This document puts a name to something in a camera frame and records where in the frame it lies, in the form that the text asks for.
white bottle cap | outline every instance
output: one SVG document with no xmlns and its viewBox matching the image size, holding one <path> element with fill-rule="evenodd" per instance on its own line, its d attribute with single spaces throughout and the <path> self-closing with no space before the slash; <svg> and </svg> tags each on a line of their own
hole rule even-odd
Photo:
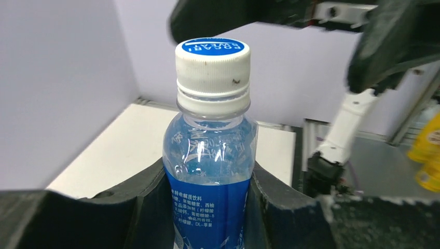
<svg viewBox="0 0 440 249">
<path fill-rule="evenodd" d="M 249 46 L 233 39 L 197 38 L 176 47 L 177 102 L 201 116 L 225 116 L 250 104 Z"/>
</svg>

gray wall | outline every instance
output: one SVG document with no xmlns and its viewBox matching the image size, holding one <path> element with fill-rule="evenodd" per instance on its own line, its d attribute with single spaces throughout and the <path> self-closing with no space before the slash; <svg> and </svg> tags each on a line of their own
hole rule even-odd
<svg viewBox="0 0 440 249">
<path fill-rule="evenodd" d="M 115 0 L 143 96 L 175 103 L 174 44 L 167 18 L 176 0 Z M 250 24 L 222 36 L 252 49 L 251 115 L 261 121 L 301 126 L 305 118 L 332 121 L 345 92 L 345 73 L 358 34 Z M 387 135 L 414 94 L 420 76 L 389 91 L 361 130 Z"/>
<path fill-rule="evenodd" d="M 47 186 L 137 95 L 112 1 L 0 1 L 0 189 Z"/>
</svg>

blue bottle label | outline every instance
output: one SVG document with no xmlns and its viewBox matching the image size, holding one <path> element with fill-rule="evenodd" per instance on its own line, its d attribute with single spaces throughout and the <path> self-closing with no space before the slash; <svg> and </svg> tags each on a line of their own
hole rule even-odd
<svg viewBox="0 0 440 249">
<path fill-rule="evenodd" d="M 202 56 L 225 56 L 240 52 L 244 49 L 244 44 L 225 38 L 197 38 L 183 43 L 182 49 Z"/>
<path fill-rule="evenodd" d="M 197 185 L 175 179 L 166 169 L 173 198 L 179 249 L 243 248 L 243 221 L 250 180 Z"/>
</svg>

plastic bottle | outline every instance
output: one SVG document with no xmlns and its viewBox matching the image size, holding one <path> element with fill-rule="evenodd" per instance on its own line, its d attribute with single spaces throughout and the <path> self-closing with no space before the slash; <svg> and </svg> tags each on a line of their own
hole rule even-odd
<svg viewBox="0 0 440 249">
<path fill-rule="evenodd" d="M 416 181 L 427 190 L 440 192 L 440 151 L 416 174 Z"/>
<path fill-rule="evenodd" d="M 440 149 L 440 113 L 436 112 L 414 141 L 408 157 L 416 162 L 427 162 Z"/>
<path fill-rule="evenodd" d="M 178 248 L 243 248 L 244 208 L 258 125 L 250 105 L 250 49 L 199 38 L 175 50 L 177 105 L 163 141 Z"/>
</svg>

white table surface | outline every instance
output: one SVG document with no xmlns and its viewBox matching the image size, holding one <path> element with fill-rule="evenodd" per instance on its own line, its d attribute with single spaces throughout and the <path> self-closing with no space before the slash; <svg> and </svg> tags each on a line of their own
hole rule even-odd
<svg viewBox="0 0 440 249">
<path fill-rule="evenodd" d="M 47 189 L 91 198 L 141 172 L 162 156 L 162 139 L 174 110 L 131 104 Z M 260 126 L 256 160 L 290 186 L 296 134 Z"/>
</svg>

